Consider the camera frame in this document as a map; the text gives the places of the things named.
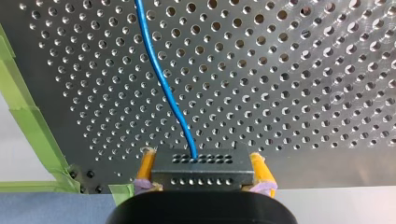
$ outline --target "metal connector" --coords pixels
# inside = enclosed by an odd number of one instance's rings
[[[253,168],[245,150],[207,149],[191,159],[184,149],[159,148],[151,171],[163,189],[234,190],[253,183]]]

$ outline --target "wire insulation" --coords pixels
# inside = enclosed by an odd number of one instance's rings
[[[184,135],[187,139],[187,143],[190,148],[190,154],[193,159],[198,157],[197,149],[195,147],[194,139],[192,138],[191,132],[189,130],[189,126],[184,119],[183,114],[178,109],[177,103],[173,94],[169,88],[168,82],[166,78],[163,76],[163,70],[161,69],[160,63],[156,57],[156,53],[154,51],[154,47],[152,46],[150,34],[149,34],[149,26],[146,20],[146,13],[143,7],[142,0],[134,0],[136,4],[137,18],[139,20],[140,30],[142,32],[143,42],[145,43],[146,51],[148,52],[149,60],[151,61],[152,67],[154,69],[155,74],[157,75],[158,80],[161,83],[161,87],[163,88],[163,93],[165,94],[166,100],[171,106],[172,111],[174,112],[178,122],[180,123],[181,129],[183,129]]]

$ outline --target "metal sheet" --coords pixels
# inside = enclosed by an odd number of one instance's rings
[[[130,181],[186,142],[132,1],[2,1],[21,73],[69,163]],[[396,184],[392,1],[145,1],[199,148],[248,148],[283,189]]]

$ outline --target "black round object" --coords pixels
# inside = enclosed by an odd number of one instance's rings
[[[278,201],[252,192],[156,191],[118,206],[108,224],[296,224]]]

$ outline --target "white surface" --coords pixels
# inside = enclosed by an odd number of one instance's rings
[[[0,93],[0,182],[51,180]]]
[[[276,199],[302,224],[396,223],[395,186],[283,189],[276,192]]]

